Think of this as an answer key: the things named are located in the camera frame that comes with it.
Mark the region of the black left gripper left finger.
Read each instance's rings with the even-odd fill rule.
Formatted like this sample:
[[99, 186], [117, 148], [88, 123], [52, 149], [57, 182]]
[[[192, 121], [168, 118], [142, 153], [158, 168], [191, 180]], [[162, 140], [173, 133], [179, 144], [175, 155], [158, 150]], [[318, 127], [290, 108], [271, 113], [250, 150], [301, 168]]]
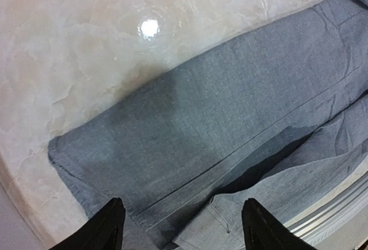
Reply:
[[120, 198], [112, 198], [70, 237], [50, 250], [121, 250], [125, 208]]

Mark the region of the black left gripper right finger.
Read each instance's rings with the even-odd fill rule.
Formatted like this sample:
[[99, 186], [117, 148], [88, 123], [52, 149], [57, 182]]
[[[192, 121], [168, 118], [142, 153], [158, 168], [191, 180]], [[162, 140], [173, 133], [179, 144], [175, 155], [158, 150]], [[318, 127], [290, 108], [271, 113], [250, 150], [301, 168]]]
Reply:
[[254, 198], [244, 202], [241, 217], [246, 250], [315, 250]]

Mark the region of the grey button-up shirt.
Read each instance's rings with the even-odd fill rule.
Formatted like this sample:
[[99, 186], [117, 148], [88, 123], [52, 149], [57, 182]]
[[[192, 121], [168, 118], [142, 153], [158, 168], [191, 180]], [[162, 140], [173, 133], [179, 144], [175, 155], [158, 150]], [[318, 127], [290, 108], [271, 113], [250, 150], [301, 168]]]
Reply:
[[242, 34], [54, 138], [88, 218], [126, 209], [124, 249], [244, 249], [243, 203], [281, 222], [367, 163], [367, 0]]

